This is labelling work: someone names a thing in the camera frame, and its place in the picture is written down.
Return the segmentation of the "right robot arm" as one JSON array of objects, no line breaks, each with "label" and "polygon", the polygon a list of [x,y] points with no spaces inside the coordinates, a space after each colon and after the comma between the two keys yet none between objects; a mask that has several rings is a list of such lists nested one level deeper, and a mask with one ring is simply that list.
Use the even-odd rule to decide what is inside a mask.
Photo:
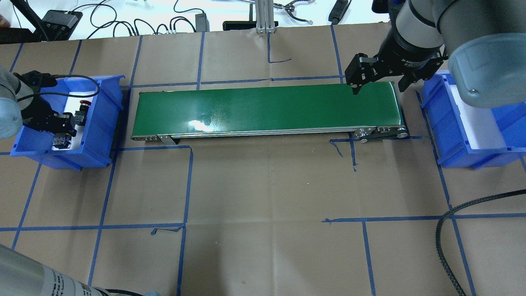
[{"label": "right robot arm", "polygon": [[376,0],[372,10],[388,13],[391,28],[376,55],[357,53],[345,70],[355,95],[391,76],[403,92],[446,61],[467,105],[525,101],[524,0]]}]

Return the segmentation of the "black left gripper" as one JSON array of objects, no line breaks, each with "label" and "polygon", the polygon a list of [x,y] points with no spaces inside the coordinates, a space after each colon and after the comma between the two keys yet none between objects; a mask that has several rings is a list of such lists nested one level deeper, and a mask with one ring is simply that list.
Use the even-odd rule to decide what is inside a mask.
[{"label": "black left gripper", "polygon": [[68,133],[75,136],[72,113],[58,113],[51,104],[42,98],[43,95],[68,96],[63,92],[41,92],[42,88],[58,85],[55,76],[39,71],[30,71],[21,75],[21,117],[24,126],[42,132]]}]

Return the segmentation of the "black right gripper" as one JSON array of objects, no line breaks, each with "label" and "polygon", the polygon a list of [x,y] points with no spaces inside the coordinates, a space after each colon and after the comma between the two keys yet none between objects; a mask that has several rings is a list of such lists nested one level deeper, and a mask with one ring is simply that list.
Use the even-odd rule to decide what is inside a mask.
[{"label": "black right gripper", "polygon": [[391,76],[401,76],[398,88],[405,92],[413,83],[432,78],[447,59],[445,49],[420,48],[388,35],[376,55],[355,54],[344,76],[353,95],[358,95],[364,85]]}]

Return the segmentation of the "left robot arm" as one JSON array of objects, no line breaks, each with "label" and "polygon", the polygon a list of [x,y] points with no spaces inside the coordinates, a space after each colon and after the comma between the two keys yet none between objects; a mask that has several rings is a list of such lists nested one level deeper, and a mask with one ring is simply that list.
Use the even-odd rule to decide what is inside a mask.
[{"label": "left robot arm", "polygon": [[77,135],[72,113],[59,114],[42,98],[42,88],[58,85],[54,75],[31,71],[11,73],[0,68],[0,121],[1,138],[16,135],[23,126],[38,132]]}]

